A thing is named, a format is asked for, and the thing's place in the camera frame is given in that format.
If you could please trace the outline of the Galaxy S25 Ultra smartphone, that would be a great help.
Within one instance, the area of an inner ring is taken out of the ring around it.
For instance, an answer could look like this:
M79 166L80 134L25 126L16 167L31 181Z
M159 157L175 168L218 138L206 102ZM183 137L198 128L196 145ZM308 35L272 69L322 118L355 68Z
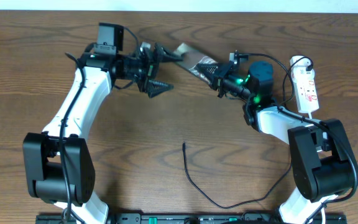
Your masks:
M213 84L213 78L200 71L198 65L202 65L204 68L211 68L211 73L214 73L220 63L185 43L180 44L173 52L182 58L182 61L176 62L179 67L205 82L210 89L217 90L217 87Z

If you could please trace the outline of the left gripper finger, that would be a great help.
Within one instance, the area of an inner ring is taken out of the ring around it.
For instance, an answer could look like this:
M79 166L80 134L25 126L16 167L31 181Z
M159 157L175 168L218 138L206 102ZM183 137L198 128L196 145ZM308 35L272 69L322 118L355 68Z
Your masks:
M148 94L149 98L153 98L172 89L173 85L158 80L149 80L146 85L146 93Z
M183 57L156 42L154 45L154 60L156 62L181 62Z

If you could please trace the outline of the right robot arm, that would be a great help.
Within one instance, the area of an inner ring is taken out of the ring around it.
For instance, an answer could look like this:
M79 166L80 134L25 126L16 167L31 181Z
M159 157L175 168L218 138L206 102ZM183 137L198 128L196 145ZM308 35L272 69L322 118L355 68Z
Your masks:
M329 203L349 200L358 187L358 165L340 120L319 121L286 110L272 98L273 67L254 62L245 78L237 64L195 67L219 97L245 100L244 118L256 131L287 143L296 188L278 209L284 223L310 223Z

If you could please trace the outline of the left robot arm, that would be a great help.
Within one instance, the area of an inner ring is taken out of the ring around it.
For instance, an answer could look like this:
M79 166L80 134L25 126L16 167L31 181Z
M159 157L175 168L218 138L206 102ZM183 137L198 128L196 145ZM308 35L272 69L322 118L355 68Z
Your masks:
M75 79L63 104L41 132L23 141L29 195L62 209L62 223L108 223L109 206L94 191L96 172L87 147L88 135L104 99L116 80L128 80L155 97L171 90L156 80L159 65L182 57L160 43L144 42L133 54L122 47L92 43L76 64Z

